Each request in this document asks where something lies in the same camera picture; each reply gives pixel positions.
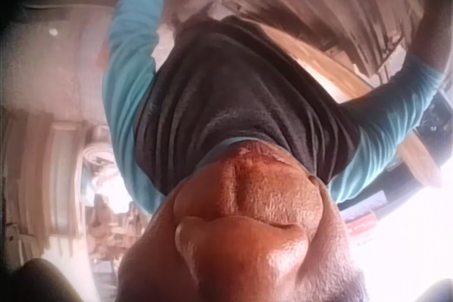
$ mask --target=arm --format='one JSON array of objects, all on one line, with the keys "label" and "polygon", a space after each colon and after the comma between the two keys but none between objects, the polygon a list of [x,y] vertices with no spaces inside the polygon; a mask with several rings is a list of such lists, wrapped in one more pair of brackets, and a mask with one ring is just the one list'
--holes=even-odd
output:
[{"label": "arm", "polygon": [[134,158],[133,123],[143,95],[155,74],[151,53],[164,0],[119,0],[112,19],[110,59],[103,81],[103,103],[118,168],[132,198],[154,212],[163,197]]},{"label": "arm", "polygon": [[329,183],[334,200],[357,196],[385,169],[416,128],[442,82],[452,48],[452,0],[427,0],[402,70],[388,84],[344,104],[360,128],[347,168]]}]

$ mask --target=man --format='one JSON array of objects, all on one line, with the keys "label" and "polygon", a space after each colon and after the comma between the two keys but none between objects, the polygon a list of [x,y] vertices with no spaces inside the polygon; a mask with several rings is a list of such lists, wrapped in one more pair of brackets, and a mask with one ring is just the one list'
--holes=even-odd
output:
[{"label": "man", "polygon": [[451,48],[451,0],[427,0],[401,72],[338,105],[254,25],[185,28],[155,74],[164,0],[120,0],[103,99],[117,164],[154,213],[119,301],[363,301],[336,203],[419,124]]}]

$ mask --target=light blue long sleeve shirt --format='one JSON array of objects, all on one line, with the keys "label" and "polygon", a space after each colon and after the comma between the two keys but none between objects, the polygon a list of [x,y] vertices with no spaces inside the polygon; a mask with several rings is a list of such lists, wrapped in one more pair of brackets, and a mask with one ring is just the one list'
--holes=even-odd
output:
[{"label": "light blue long sleeve shirt", "polygon": [[[119,0],[108,36],[110,59],[103,83],[118,168],[131,197],[149,213],[157,210],[164,196],[137,165],[133,125],[156,73],[151,53],[159,42],[156,31],[163,7],[164,0]],[[385,169],[396,147],[420,124],[441,81],[442,74],[408,54],[388,84],[344,104],[359,124],[360,143],[347,168],[328,184],[335,202],[356,197]],[[238,140],[224,141],[209,154]]]}]

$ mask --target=person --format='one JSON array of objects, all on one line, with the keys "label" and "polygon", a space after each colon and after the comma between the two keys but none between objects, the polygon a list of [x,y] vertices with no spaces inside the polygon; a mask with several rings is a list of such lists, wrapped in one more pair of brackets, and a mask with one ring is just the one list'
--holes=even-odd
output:
[{"label": "person", "polygon": [[103,85],[118,167],[153,213],[119,301],[365,301],[337,203],[420,122],[451,50],[451,0],[427,0],[402,70],[339,105],[255,25],[187,25],[150,57],[164,0],[119,0]]}]

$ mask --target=sleeve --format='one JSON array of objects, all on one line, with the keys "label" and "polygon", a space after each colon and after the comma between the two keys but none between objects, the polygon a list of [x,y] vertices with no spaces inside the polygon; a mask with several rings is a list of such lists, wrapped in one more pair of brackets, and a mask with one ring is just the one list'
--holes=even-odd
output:
[{"label": "sleeve", "polygon": [[103,80],[103,104],[113,151],[127,191],[154,213],[163,201],[134,158],[134,117],[155,74],[151,53],[164,0],[119,0],[108,34],[110,58]]},{"label": "sleeve", "polygon": [[390,82],[343,104],[360,129],[360,143],[346,169],[328,188],[336,203],[359,195],[387,166],[396,147],[421,121],[443,75],[408,53]]}]

